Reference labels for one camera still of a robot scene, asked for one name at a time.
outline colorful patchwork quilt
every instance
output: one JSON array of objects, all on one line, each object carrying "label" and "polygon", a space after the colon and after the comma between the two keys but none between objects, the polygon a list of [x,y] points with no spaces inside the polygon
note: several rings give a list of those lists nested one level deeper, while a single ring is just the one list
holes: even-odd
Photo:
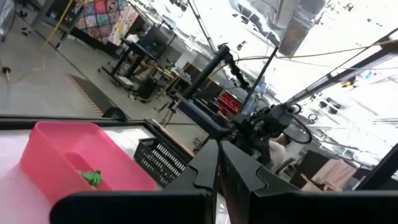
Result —
[{"label": "colorful patchwork quilt", "polygon": [[106,43],[121,11],[126,7],[126,0],[86,0],[87,6],[76,27],[90,37]]}]

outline green object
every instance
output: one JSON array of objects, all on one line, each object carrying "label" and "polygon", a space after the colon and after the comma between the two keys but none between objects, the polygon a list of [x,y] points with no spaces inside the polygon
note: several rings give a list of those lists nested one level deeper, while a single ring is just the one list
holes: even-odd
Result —
[{"label": "green object", "polygon": [[94,172],[82,172],[78,170],[78,173],[93,187],[97,188],[102,181],[101,171],[96,170]]}]

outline electrical cord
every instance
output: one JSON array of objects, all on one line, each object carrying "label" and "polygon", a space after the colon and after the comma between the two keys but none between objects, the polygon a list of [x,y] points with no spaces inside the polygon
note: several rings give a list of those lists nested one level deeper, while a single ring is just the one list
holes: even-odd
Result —
[{"label": "electrical cord", "polygon": [[235,50],[232,50],[232,49],[230,49],[229,51],[234,52],[234,53],[236,54],[236,56],[238,56],[238,59],[236,60],[236,64],[238,64],[239,61],[240,61],[240,59],[241,59],[241,57],[239,56],[239,54],[238,54]]},{"label": "electrical cord", "polygon": [[302,64],[306,64],[306,65],[313,65],[313,66],[318,66],[318,67],[336,68],[336,69],[340,68],[340,69],[347,69],[347,70],[365,70],[365,71],[370,71],[370,70],[390,70],[390,69],[397,69],[398,68],[398,67],[390,67],[390,68],[345,68],[345,67],[340,67],[340,66],[319,65],[319,64],[308,63],[308,62],[299,62],[299,61],[296,61],[296,60],[289,60],[289,59],[281,59],[281,60],[286,60],[288,62],[302,63]]},{"label": "electrical cord", "polygon": [[[300,106],[299,104],[294,103],[294,104],[292,104],[291,106],[296,106],[296,107],[300,108],[300,111],[301,111],[301,106]],[[294,120],[296,120],[296,122],[298,122],[298,124],[299,124],[301,127],[303,127],[303,129],[305,130],[305,132],[306,132],[307,135],[308,135],[308,139],[307,139],[306,141],[299,141],[299,140],[297,140],[297,139],[295,139],[295,138],[292,138],[292,137],[289,136],[288,134],[286,134],[285,131],[283,131],[283,133],[284,133],[285,135],[287,135],[289,138],[291,138],[291,140],[293,140],[293,141],[295,141],[295,142],[297,142],[297,143],[299,143],[299,144],[308,144],[308,143],[312,142],[312,137],[313,137],[313,136],[312,136],[311,131],[306,127],[306,125],[303,124],[298,118],[296,118],[296,117],[294,116],[295,114],[298,114],[299,112],[295,112],[294,114],[288,113],[288,115],[291,116]]]},{"label": "electrical cord", "polygon": [[305,57],[319,57],[319,56],[324,56],[324,55],[331,55],[331,54],[338,54],[338,53],[343,53],[343,52],[349,52],[352,50],[361,50],[361,49],[368,49],[370,47],[375,47],[375,46],[380,46],[380,45],[386,45],[386,44],[393,44],[395,42],[397,42],[398,40],[387,40],[387,41],[383,41],[380,43],[375,43],[375,44],[371,44],[368,46],[364,46],[364,47],[355,47],[352,49],[345,49],[345,50],[336,50],[333,52],[325,52],[325,53],[319,53],[319,54],[310,54],[310,55],[299,55],[299,56],[292,56],[292,57],[288,57],[288,56],[283,56],[283,57],[278,57],[276,56],[276,58],[305,58]]},{"label": "electrical cord", "polygon": [[52,37],[54,36],[54,34],[56,33],[56,31],[57,31],[58,28],[60,27],[62,21],[64,20],[64,18],[65,18],[66,15],[67,15],[67,12],[68,12],[70,6],[72,5],[72,2],[73,2],[73,1],[74,1],[74,0],[69,0],[69,3],[67,4],[67,6],[66,6],[64,12],[62,13],[62,15],[61,15],[61,17],[60,17],[60,20],[57,22],[57,24],[55,25],[54,29],[51,31],[50,35],[47,37],[47,39],[45,40],[45,42],[42,44],[42,46],[41,46],[40,49],[39,49],[39,54],[40,54],[40,56],[41,56],[41,57],[39,57],[39,58],[44,58],[44,62],[43,62],[42,68],[33,68],[33,64],[34,64],[34,63],[32,62],[31,70],[30,70],[30,71],[26,72],[22,77],[18,78],[17,80],[11,80],[11,79],[9,79],[9,80],[8,80],[9,83],[13,83],[13,84],[18,83],[18,82],[22,81],[23,79],[27,78],[27,77],[30,75],[30,72],[31,72],[31,71],[43,70],[43,69],[45,68],[45,57],[44,57],[44,56],[45,56],[45,49],[46,49],[45,47],[46,47],[47,44],[51,41]]}]

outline quilt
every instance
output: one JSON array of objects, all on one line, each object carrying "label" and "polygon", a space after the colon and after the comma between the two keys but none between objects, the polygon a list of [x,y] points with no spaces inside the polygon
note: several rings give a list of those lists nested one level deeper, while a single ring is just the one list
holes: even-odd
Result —
[{"label": "quilt", "polygon": [[85,10],[76,27],[105,44],[126,4],[126,0],[86,0]]},{"label": "quilt", "polygon": [[112,33],[108,40],[119,46],[121,43],[120,38],[126,35],[132,23],[137,19],[138,15],[138,12],[128,4],[124,10],[121,11],[119,21],[113,27]]}]

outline floor mat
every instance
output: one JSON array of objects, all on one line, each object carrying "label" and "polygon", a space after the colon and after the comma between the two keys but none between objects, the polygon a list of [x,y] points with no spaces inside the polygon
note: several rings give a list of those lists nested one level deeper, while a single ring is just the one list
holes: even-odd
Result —
[{"label": "floor mat", "polygon": [[74,75],[67,75],[67,77],[100,116],[108,108],[114,106],[111,100],[92,82]]}]

